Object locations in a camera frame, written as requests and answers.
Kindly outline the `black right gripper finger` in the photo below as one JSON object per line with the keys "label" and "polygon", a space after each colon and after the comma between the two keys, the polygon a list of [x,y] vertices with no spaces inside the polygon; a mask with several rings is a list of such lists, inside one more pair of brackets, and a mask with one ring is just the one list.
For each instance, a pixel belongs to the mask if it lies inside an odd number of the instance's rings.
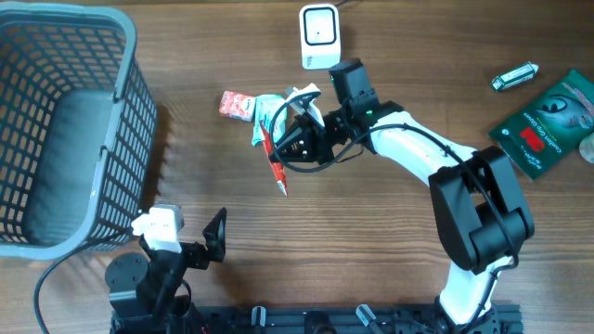
{"label": "black right gripper finger", "polygon": [[285,134],[276,142],[277,148],[297,148],[305,144],[309,130],[309,121],[303,115],[294,117],[294,122]]}
{"label": "black right gripper finger", "polygon": [[308,162],[309,148],[303,140],[284,140],[274,145],[277,154],[270,153],[271,162],[280,162],[283,159],[286,162]]}

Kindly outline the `red coffee stick sachet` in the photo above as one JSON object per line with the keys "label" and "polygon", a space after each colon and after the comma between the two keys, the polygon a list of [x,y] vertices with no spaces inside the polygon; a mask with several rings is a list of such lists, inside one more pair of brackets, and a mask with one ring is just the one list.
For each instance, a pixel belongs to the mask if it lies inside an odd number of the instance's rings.
{"label": "red coffee stick sachet", "polygon": [[[265,129],[265,125],[264,125],[263,121],[259,121],[259,127],[260,127],[260,130],[264,137],[264,140],[263,140],[264,150],[265,150],[266,156],[269,157],[269,155],[272,153],[272,142],[270,140],[270,134]],[[270,167],[273,171],[273,174],[275,176],[275,179],[277,181],[280,191],[283,193],[283,195],[285,197],[287,197],[288,190],[287,190],[286,175],[284,173],[284,165],[280,162],[272,162],[271,160],[268,160],[268,162],[269,162]]]}

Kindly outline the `teal wet wipes pack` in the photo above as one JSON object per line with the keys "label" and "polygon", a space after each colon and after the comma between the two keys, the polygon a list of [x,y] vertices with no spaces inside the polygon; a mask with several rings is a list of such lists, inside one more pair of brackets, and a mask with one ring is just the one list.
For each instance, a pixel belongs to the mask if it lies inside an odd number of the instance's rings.
{"label": "teal wet wipes pack", "polygon": [[[258,146],[264,140],[264,134],[262,132],[260,122],[264,124],[266,131],[270,129],[270,123],[279,110],[284,104],[285,100],[280,95],[260,95],[255,99],[255,114],[254,114],[254,127],[252,134],[252,145]],[[284,108],[276,118],[274,126],[274,139],[277,142],[286,131],[285,121],[287,119],[288,112]]]}

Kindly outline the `orange candy pack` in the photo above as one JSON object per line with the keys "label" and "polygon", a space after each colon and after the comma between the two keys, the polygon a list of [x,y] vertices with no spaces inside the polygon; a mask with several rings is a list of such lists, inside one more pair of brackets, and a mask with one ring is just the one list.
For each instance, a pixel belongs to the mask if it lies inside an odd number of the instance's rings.
{"label": "orange candy pack", "polygon": [[219,105],[219,113],[227,118],[252,122],[256,98],[238,92],[225,91]]}

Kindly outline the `green white gum pack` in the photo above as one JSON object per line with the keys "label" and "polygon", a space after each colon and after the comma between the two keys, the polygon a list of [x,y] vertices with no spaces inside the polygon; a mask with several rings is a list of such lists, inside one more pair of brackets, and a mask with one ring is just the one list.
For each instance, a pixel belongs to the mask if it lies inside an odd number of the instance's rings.
{"label": "green white gum pack", "polygon": [[491,87],[500,92],[511,88],[517,84],[530,81],[535,78],[538,73],[539,66],[532,62],[526,62],[523,65],[507,71],[501,75],[496,76],[492,82]]}

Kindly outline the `green glove package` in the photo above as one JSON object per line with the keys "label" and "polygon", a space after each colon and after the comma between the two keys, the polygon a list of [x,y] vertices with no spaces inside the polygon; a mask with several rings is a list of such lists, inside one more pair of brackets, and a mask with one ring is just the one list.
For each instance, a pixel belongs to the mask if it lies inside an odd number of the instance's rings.
{"label": "green glove package", "polygon": [[536,180],[593,133],[593,82],[571,70],[488,136]]}

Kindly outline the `green lidded small jar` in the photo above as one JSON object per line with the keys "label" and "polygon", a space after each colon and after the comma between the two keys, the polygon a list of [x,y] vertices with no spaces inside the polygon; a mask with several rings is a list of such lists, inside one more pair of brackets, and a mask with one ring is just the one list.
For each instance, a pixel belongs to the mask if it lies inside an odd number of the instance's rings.
{"label": "green lidded small jar", "polygon": [[594,163],[594,134],[581,140],[578,146],[580,156],[588,163]]}

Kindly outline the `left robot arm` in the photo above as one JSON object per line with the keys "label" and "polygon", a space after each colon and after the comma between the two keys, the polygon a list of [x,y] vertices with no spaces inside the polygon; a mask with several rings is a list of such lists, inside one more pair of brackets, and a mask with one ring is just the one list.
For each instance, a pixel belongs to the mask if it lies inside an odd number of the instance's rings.
{"label": "left robot arm", "polygon": [[127,252],[108,266],[112,333],[210,333],[212,327],[198,311],[184,279],[188,269],[206,270],[226,256],[226,208],[221,208],[202,230],[205,242],[178,238],[184,226],[181,209],[155,205],[133,220],[133,234],[142,252]]}

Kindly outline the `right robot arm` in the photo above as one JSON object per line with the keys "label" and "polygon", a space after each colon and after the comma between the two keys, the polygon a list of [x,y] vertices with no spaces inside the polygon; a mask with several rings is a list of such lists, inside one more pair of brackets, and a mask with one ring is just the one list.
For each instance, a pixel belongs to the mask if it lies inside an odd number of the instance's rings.
{"label": "right robot arm", "polygon": [[433,333],[520,333],[515,305],[491,300],[500,276],[519,264],[535,223],[510,160],[496,147],[454,143],[416,122],[393,101],[380,101],[359,59],[337,63],[329,77],[339,107],[322,114],[314,85],[287,90],[283,107],[293,124],[272,135],[269,159],[298,173],[316,173],[354,146],[396,162],[430,190],[438,237],[450,259],[433,314],[407,307],[399,329]]}

